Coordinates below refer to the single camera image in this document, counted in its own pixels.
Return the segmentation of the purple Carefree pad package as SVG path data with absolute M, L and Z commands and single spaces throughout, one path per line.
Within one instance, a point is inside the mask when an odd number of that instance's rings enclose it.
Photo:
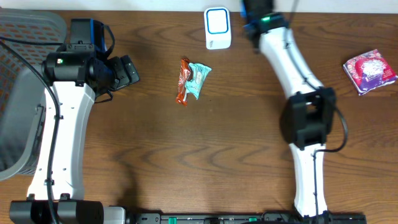
M 349 59 L 343 70 L 353 83 L 358 95 L 393 84 L 397 74 L 378 49 L 371 50 Z

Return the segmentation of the teal wipes packet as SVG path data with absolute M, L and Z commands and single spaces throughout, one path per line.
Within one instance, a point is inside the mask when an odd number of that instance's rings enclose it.
M 190 81 L 186 82 L 185 87 L 187 93 L 192 93 L 196 99 L 199 99 L 203 84 L 208 74 L 212 71 L 212 68 L 200 63 L 189 63 L 189 67 L 193 76 Z

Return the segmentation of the red snack wrapper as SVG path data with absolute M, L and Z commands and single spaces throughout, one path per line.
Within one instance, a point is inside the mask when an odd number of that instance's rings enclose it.
M 179 79 L 178 79 L 178 90 L 177 90 L 177 96 L 175 101 L 178 104 L 187 105 L 187 89 L 185 87 L 185 84 L 187 81 L 192 79 L 192 71 L 191 68 L 189 66 L 189 59 L 187 58 L 183 58 L 181 59 L 181 64 L 180 64 L 180 75 L 179 75 Z

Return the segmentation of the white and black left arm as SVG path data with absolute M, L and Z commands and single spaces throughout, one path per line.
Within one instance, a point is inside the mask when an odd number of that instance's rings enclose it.
M 45 123 L 39 160 L 25 200 L 10 204 L 14 223 L 129 223 L 123 207 L 85 200 L 83 151 L 90 111 L 139 81 L 127 55 L 113 57 L 104 37 L 111 29 L 94 19 L 72 19 L 70 42 L 42 62 Z

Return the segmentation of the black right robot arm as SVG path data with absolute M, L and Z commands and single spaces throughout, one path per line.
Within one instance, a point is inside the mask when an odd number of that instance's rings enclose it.
M 297 47 L 291 23 L 274 10 L 273 1 L 243 0 L 244 31 L 254 48 L 268 59 L 284 91 L 279 118 L 284 141 L 294 159 L 294 208 L 302 223 L 331 223 L 323 184 L 323 158 L 341 151 L 348 125 L 336 105 L 334 89 L 313 74 Z

